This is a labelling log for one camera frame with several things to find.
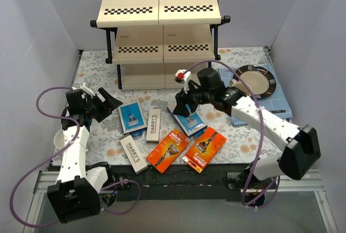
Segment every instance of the black rimmed plate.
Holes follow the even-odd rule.
[[[244,65],[238,68],[235,73],[251,87],[257,99],[269,97],[276,89],[274,75],[262,66]]]

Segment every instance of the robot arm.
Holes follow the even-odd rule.
[[[184,88],[176,95],[177,106],[173,111],[175,115],[188,117],[190,112],[187,105],[191,112],[194,112],[198,105],[211,103],[217,110],[260,130],[255,103],[242,90],[236,87],[226,88],[213,68],[205,68],[198,72],[197,77],[201,85],[189,78],[183,79],[184,71],[180,70],[176,74],[176,81],[183,81]],[[316,130],[309,125],[300,128],[266,110],[262,110],[262,114],[265,136],[283,153],[258,160],[250,184],[280,175],[287,175],[295,180],[301,179],[321,156]],[[251,165],[239,177],[239,184],[244,185]]]
[[[74,122],[62,120],[62,128],[54,138],[58,149],[71,143],[63,153],[56,184],[49,186],[47,190],[48,199],[61,223],[99,214],[101,204],[98,194],[102,185],[114,182],[107,162],[85,168],[86,144],[92,119],[101,122],[122,105],[122,102],[114,99],[103,88],[99,88],[98,92],[104,101],[85,87],[85,84],[80,89],[74,88],[66,93],[68,107],[62,116],[77,120],[80,130],[77,138],[71,142],[77,126]]]

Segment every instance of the shelf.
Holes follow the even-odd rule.
[[[157,25],[158,0],[102,0],[98,28]]]
[[[165,63],[191,63],[215,59],[210,26],[165,25],[163,27]]]
[[[113,63],[163,63],[163,27],[122,26],[118,28]]]
[[[158,22],[168,24],[220,24],[217,0],[159,0]]]
[[[191,67],[194,63],[172,63],[172,64],[165,64],[165,87],[166,89],[180,89],[183,88],[183,85],[180,83],[177,83],[175,81],[175,73],[179,69],[188,69]],[[199,84],[199,80],[197,78],[197,73],[203,69],[207,68],[208,64],[200,64],[196,66],[195,68],[192,69],[191,75],[192,75],[192,80],[194,80],[196,83]]]
[[[164,64],[124,66],[123,90],[165,89]]]

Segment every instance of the blue placemat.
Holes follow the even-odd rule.
[[[266,110],[270,111],[270,110],[286,110],[286,112],[284,113],[277,113],[275,114],[276,116],[278,116],[279,118],[292,118],[292,110],[290,108],[290,106],[288,105],[288,102],[285,98],[285,95],[282,91],[281,85],[276,77],[276,73],[274,72],[274,69],[272,68],[271,64],[265,64],[262,65],[262,67],[266,68],[268,71],[270,71],[272,73],[272,75],[274,75],[275,80],[276,80],[276,89],[274,91],[274,93],[269,96],[268,98],[265,99],[260,99],[258,100],[260,105],[265,107]],[[226,68],[220,68],[218,70],[221,80],[223,81],[223,83],[225,84],[225,86],[229,86],[229,82],[231,81],[231,79],[233,78],[233,73],[230,72],[228,69]],[[245,122],[230,117],[231,118],[231,123],[233,126],[241,126],[241,125],[246,125]]]

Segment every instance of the floral tablecloth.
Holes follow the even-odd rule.
[[[221,55],[221,61],[228,63],[231,67],[268,63],[263,48],[224,48],[219,49],[219,54]],[[107,53],[105,51],[83,52],[74,85],[79,86],[86,82],[93,91],[103,87],[119,100],[137,95],[141,101],[145,117],[148,116],[150,109],[161,109],[160,140],[173,128],[178,127],[178,124],[168,113],[167,105],[174,102],[174,96],[179,90],[119,90],[116,65],[106,64],[106,57]],[[221,67],[214,63],[212,66],[215,68]],[[260,134],[256,130],[249,126],[234,128],[230,123],[230,118],[226,114],[215,110],[212,105],[199,106],[197,111],[208,122],[208,126],[216,129],[227,138],[226,143],[210,163],[249,163],[254,159],[260,138]],[[146,143],[145,135],[146,133],[143,133],[142,137],[135,139],[144,157],[156,146],[155,144]],[[86,155],[86,163],[94,164],[107,161],[111,165],[130,164],[119,142],[119,138],[122,136],[123,130],[117,110],[100,124],[94,121],[88,141],[89,152]],[[267,157],[279,152],[279,149],[265,138],[261,156]],[[174,164],[184,164],[182,160],[184,154],[185,152],[175,160]],[[60,164],[61,156],[58,156],[53,160],[53,165]]]

